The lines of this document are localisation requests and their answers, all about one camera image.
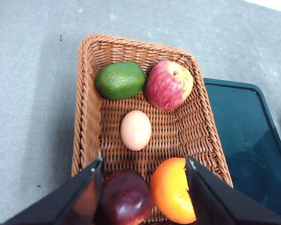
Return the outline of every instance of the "concrete floor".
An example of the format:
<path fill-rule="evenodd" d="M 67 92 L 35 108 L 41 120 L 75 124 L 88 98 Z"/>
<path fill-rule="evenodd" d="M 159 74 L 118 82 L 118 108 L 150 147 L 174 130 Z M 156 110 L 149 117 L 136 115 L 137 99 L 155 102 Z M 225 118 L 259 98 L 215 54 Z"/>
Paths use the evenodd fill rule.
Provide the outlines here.
<path fill-rule="evenodd" d="M 281 137 L 281 12 L 240 0 L 0 0 L 0 222 L 70 176 L 77 48 L 91 33 L 183 48 L 205 77 L 257 85 Z"/>

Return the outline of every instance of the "egg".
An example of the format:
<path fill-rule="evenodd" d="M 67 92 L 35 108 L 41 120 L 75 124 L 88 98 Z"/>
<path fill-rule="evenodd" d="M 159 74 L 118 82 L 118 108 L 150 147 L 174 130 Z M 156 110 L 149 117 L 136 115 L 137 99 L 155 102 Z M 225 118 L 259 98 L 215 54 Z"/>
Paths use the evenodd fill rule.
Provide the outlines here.
<path fill-rule="evenodd" d="M 143 149 L 148 144 L 151 134 L 150 120 L 142 111 L 133 110 L 123 118 L 121 138 L 128 149 L 132 151 Z"/>

